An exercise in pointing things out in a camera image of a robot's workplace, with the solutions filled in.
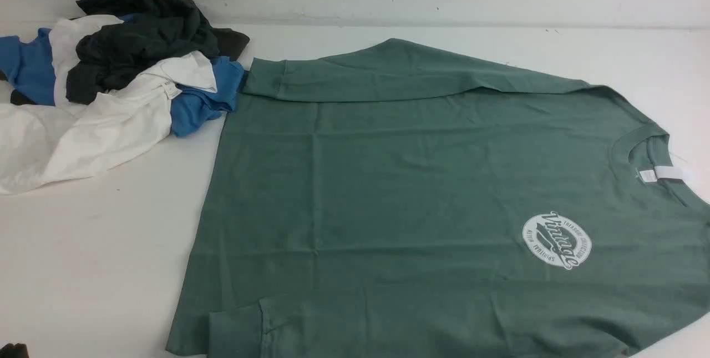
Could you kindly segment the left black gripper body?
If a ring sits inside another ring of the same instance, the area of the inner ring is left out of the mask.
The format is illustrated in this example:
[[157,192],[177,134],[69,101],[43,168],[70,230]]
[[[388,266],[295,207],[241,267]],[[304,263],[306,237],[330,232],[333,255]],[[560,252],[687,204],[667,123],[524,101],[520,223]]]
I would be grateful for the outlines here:
[[29,358],[27,345],[8,343],[0,348],[0,358]]

